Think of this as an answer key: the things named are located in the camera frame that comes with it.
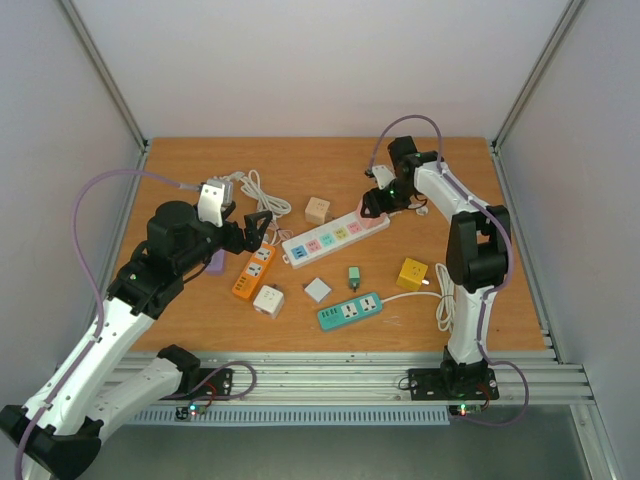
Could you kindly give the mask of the pink cube adapter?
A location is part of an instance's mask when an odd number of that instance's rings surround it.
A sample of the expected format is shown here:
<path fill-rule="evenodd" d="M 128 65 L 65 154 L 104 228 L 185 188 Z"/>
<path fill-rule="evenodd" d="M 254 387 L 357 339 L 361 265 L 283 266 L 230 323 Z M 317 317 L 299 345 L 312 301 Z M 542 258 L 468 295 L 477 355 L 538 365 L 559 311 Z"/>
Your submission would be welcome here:
<path fill-rule="evenodd" d="M 379 217 L 375 217 L 375 218 L 371 218 L 371 217 L 365 217 L 362 214 L 362 209 L 364 207 L 363 201 L 360 201 L 358 203 L 358 206 L 355 210 L 355 215 L 356 215 L 356 220 L 358 222 L 358 224 L 364 229 L 364 230 L 370 230 L 374 227 L 377 227 L 378 225 L 380 225 L 381 223 L 384 222 L 385 217 L 384 216 L 379 216 Z"/>

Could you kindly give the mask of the peach cube adapter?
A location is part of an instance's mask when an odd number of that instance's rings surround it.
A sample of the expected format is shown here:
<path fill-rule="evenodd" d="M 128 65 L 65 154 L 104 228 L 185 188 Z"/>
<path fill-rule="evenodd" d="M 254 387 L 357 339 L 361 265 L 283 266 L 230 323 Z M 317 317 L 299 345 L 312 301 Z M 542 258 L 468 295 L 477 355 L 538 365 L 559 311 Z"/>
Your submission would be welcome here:
<path fill-rule="evenodd" d="M 323 225 L 334 219 L 331 202 L 318 197 L 311 197 L 304 210 L 305 220 L 314 225 Z"/>

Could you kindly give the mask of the white multicolour power strip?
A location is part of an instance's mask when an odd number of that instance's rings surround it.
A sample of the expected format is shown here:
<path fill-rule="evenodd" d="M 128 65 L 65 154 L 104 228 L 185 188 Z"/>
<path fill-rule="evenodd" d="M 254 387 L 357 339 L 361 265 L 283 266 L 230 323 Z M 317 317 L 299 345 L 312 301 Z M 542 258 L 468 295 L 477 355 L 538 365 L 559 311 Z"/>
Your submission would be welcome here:
<path fill-rule="evenodd" d="M 383 216 L 384 222 L 370 230 L 358 224 L 355 212 L 338 217 L 284 241 L 282 259 L 293 269 L 318 261 L 388 228 L 390 218 Z"/>

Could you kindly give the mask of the yellow cube adapter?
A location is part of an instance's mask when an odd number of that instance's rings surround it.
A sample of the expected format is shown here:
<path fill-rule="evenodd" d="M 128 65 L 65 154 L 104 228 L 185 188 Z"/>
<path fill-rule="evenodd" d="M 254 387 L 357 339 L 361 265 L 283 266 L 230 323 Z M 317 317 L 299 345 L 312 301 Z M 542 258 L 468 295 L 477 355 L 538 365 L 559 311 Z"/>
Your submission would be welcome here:
<path fill-rule="evenodd" d="M 396 285 L 407 291 L 416 292 L 426 279 L 428 266 L 420 261 L 406 258 L 400 268 Z"/>

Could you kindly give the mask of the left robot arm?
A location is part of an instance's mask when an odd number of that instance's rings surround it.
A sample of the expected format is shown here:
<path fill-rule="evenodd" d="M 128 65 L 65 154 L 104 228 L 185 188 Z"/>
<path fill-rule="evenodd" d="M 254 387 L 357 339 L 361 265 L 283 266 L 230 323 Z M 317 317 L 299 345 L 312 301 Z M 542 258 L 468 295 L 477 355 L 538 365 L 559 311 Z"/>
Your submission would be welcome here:
<path fill-rule="evenodd" d="M 252 213 L 240 227 L 224 215 L 217 222 L 203 220 L 182 201 L 156 209 L 146 240 L 117 273 L 97 318 L 69 357 L 24 405 L 2 409 L 1 430 L 18 448 L 16 478 L 76 479 L 106 440 L 142 409 L 199 391 L 200 361 L 176 345 L 109 392 L 101 389 L 132 344 L 195 279 L 193 269 L 219 250 L 258 250 L 271 219 L 269 211 Z"/>

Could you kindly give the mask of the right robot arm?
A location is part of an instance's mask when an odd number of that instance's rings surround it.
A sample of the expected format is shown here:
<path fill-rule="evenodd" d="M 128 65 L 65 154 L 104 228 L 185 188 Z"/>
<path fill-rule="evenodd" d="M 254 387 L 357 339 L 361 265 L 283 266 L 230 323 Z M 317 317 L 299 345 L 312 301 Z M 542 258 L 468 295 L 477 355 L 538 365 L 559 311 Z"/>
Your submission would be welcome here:
<path fill-rule="evenodd" d="M 437 369 L 412 370 L 412 396 L 467 400 L 489 389 L 490 362 L 486 336 L 497 292 L 513 270 L 510 214 L 473 194 L 449 169 L 437 151 L 420 152 L 412 137 L 397 137 L 387 147 L 394 173 L 362 197 L 359 213 L 377 218 L 406 210 L 422 195 L 449 223 L 445 266 L 456 290 L 451 337 Z"/>

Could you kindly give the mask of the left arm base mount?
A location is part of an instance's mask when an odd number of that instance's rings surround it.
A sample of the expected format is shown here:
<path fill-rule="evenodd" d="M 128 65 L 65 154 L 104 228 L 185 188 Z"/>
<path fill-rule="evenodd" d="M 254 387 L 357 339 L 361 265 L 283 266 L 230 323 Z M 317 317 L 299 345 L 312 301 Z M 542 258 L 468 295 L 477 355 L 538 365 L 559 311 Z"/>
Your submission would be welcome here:
<path fill-rule="evenodd" d="M 213 374 L 214 370 L 201 368 L 196 377 L 196 389 L 190 393 L 176 392 L 173 395 L 164 397 L 164 400 L 194 400 L 208 399 L 211 396 L 225 397 L 232 393 L 234 371 L 232 368 L 221 369 Z"/>

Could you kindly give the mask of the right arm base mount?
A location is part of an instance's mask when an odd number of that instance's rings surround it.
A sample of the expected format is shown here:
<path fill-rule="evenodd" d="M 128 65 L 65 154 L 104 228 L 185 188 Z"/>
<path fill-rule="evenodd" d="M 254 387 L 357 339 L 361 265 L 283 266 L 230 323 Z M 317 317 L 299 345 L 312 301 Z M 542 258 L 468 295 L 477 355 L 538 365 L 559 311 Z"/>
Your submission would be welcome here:
<path fill-rule="evenodd" d="M 492 369 L 471 375 L 445 373 L 436 368 L 409 369 L 408 390 L 414 401 L 493 401 L 500 398 Z"/>

